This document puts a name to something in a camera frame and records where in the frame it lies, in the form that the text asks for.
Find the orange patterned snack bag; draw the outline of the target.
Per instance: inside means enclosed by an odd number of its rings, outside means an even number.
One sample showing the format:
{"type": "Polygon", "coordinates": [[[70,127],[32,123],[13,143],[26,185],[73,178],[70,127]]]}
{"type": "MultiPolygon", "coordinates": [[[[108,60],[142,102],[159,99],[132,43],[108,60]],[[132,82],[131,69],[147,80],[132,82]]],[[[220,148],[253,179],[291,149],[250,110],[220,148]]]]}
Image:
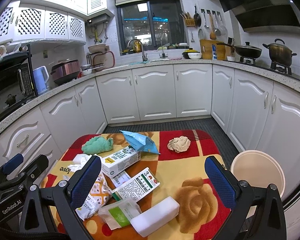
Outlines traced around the orange patterned snack bag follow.
{"type": "Polygon", "coordinates": [[[76,213],[81,220],[86,220],[92,217],[99,208],[106,205],[111,198],[111,189],[101,172],[93,184],[88,196],[83,205],[76,209],[76,213]]]}

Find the white tissue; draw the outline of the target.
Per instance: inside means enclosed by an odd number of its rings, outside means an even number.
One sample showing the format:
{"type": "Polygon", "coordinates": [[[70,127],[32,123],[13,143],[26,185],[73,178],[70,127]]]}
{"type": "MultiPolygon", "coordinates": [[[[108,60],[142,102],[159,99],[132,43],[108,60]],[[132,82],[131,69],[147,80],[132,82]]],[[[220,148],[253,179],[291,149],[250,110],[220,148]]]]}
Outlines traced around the white tissue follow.
{"type": "Polygon", "coordinates": [[[84,153],[78,154],[72,160],[72,164],[70,164],[68,168],[70,169],[71,172],[76,172],[78,170],[81,170],[91,157],[92,155],[87,155],[84,153]]]}

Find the white green plastic wrapper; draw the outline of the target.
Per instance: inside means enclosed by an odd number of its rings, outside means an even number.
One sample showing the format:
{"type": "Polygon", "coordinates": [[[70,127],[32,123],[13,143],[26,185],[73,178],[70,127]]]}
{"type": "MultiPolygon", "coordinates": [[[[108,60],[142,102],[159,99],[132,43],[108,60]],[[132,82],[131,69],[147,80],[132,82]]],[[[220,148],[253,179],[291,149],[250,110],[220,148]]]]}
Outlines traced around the white green plastic wrapper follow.
{"type": "Polygon", "coordinates": [[[141,214],[141,209],[131,197],[99,208],[98,216],[109,226],[110,230],[130,225],[130,221],[141,214]]]}

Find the white green milk carton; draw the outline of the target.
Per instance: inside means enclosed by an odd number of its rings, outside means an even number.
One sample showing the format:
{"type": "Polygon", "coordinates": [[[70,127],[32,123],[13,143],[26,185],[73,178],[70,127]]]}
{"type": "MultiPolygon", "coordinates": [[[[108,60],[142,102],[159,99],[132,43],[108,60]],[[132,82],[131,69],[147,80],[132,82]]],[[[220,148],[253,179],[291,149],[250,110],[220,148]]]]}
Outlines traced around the white green milk carton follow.
{"type": "Polygon", "coordinates": [[[102,158],[101,171],[109,178],[113,178],[126,168],[138,162],[140,159],[141,153],[132,148],[132,146],[127,146],[107,157],[102,158]]]}

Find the green towel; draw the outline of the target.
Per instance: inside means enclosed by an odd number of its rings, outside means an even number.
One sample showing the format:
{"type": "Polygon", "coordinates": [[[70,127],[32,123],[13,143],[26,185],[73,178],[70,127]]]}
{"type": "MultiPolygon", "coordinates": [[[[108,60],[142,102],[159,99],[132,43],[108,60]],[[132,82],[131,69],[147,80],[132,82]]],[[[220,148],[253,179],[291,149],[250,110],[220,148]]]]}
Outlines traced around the green towel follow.
{"type": "Polygon", "coordinates": [[[82,152],[87,155],[100,154],[113,149],[113,139],[95,136],[82,145],[82,152]]]}

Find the watermelon frost medicine box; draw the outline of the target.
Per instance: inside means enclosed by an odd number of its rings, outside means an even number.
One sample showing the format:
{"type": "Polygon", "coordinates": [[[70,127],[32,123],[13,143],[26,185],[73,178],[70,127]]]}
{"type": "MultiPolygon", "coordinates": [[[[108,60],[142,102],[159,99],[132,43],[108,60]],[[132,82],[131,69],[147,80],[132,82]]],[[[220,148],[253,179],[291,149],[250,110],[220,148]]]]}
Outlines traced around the watermelon frost medicine box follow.
{"type": "Polygon", "coordinates": [[[111,194],[116,201],[130,197],[135,202],[138,202],[159,186],[160,182],[147,167],[133,178],[114,189],[111,194]]]}

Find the blue snack bag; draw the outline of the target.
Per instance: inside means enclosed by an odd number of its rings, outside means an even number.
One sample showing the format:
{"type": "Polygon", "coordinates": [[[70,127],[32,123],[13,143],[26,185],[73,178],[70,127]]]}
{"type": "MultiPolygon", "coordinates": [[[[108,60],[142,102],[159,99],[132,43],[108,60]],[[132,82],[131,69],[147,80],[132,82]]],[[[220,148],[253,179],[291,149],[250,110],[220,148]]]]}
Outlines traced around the blue snack bag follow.
{"type": "Polygon", "coordinates": [[[148,136],[136,133],[136,132],[130,132],[130,131],[120,131],[123,136],[125,137],[125,140],[134,148],[134,150],[138,152],[147,152],[147,153],[154,153],[154,154],[160,154],[155,142],[148,136]]]}

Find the white foam sponge block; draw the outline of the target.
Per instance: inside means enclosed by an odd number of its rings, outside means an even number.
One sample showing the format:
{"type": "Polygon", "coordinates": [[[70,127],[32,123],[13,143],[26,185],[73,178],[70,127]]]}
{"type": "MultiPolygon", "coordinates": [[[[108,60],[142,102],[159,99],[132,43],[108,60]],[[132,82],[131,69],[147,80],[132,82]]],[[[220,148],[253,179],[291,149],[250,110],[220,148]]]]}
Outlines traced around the white foam sponge block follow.
{"type": "Polygon", "coordinates": [[[169,196],[131,219],[130,224],[139,235],[147,237],[174,219],[179,213],[179,208],[179,203],[169,196]]]}

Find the beige paper ball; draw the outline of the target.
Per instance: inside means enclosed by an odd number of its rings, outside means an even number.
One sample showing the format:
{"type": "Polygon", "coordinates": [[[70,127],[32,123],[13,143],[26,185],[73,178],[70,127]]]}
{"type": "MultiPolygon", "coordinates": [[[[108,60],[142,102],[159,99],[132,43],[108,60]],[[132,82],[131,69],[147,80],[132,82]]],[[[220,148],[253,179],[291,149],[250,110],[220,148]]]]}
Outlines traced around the beige paper ball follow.
{"type": "Polygon", "coordinates": [[[171,139],[168,142],[167,148],[176,153],[181,153],[186,152],[189,149],[190,144],[191,141],[188,139],[188,137],[180,136],[171,139]]]}

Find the kitchen faucet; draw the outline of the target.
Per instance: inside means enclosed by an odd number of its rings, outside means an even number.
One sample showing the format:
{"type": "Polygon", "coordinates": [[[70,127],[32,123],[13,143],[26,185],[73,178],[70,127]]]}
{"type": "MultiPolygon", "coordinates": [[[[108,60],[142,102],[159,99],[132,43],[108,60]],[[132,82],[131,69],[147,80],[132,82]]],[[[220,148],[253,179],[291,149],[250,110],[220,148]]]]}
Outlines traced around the kitchen faucet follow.
{"type": "Polygon", "coordinates": [[[134,50],[134,52],[141,53],[143,62],[148,61],[147,54],[145,53],[145,51],[143,49],[143,43],[139,39],[133,38],[133,39],[129,40],[127,46],[128,46],[128,48],[132,48],[134,50]]]}

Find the colourful rose blanket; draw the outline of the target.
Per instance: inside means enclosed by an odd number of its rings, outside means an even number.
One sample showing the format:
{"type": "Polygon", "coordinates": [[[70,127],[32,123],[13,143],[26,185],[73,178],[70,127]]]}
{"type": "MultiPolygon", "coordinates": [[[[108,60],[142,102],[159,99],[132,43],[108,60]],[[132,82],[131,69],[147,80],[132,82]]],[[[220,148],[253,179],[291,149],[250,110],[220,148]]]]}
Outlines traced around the colourful rose blanket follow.
{"type": "MultiPolygon", "coordinates": [[[[224,165],[211,136],[201,130],[140,133],[155,142],[160,154],[142,153],[141,160],[128,167],[126,172],[133,177],[148,167],[160,186],[138,205],[144,212],[171,196],[180,204],[179,215],[146,238],[141,237],[131,225],[110,230],[97,214],[83,221],[87,230],[94,239],[212,239],[230,209],[222,204],[204,169],[205,159],[210,155],[224,165]],[[190,140],[187,151],[176,153],[169,150],[168,142],[182,135],[190,140]]],[[[55,186],[63,178],[71,177],[73,172],[68,166],[76,155],[82,153],[82,145],[94,136],[84,135],[73,142],[40,186],[55,186]]]]}

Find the black microwave oven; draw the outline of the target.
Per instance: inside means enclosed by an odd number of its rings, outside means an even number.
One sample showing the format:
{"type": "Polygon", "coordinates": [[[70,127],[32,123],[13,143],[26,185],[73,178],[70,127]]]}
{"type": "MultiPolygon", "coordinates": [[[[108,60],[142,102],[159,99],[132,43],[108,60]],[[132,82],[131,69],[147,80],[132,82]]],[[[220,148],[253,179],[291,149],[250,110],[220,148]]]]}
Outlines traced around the black microwave oven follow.
{"type": "Polygon", "coordinates": [[[0,61],[0,122],[38,96],[31,56],[25,51],[0,61]]]}

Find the blue electric kettle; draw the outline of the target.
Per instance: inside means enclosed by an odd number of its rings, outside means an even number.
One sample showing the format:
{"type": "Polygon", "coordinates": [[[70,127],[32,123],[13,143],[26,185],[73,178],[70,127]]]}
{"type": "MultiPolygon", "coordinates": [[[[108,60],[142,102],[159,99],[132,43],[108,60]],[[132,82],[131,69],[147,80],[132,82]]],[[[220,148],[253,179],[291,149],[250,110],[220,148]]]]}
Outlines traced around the blue electric kettle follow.
{"type": "Polygon", "coordinates": [[[46,66],[40,66],[33,70],[34,80],[36,83],[36,90],[38,95],[42,95],[47,92],[47,83],[50,78],[46,66]]]}

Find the white lower cabinets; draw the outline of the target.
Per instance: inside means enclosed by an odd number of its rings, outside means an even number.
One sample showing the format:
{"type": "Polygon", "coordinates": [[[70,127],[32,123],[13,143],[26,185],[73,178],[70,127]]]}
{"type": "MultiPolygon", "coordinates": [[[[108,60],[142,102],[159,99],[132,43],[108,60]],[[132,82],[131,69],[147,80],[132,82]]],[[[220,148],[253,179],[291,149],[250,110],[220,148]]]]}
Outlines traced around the white lower cabinets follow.
{"type": "Polygon", "coordinates": [[[60,157],[77,137],[108,124],[212,116],[239,151],[271,155],[300,187],[300,81],[237,62],[121,66],[82,77],[0,122],[0,164],[17,153],[60,157]]]}

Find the range hood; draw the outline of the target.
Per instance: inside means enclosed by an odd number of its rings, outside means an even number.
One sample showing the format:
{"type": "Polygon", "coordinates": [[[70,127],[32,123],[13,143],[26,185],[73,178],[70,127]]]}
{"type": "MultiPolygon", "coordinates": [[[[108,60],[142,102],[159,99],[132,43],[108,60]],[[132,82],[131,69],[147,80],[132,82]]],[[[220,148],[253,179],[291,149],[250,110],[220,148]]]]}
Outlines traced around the range hood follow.
{"type": "Polygon", "coordinates": [[[246,33],[300,35],[300,12],[292,0],[219,0],[223,11],[232,11],[246,33]]]}

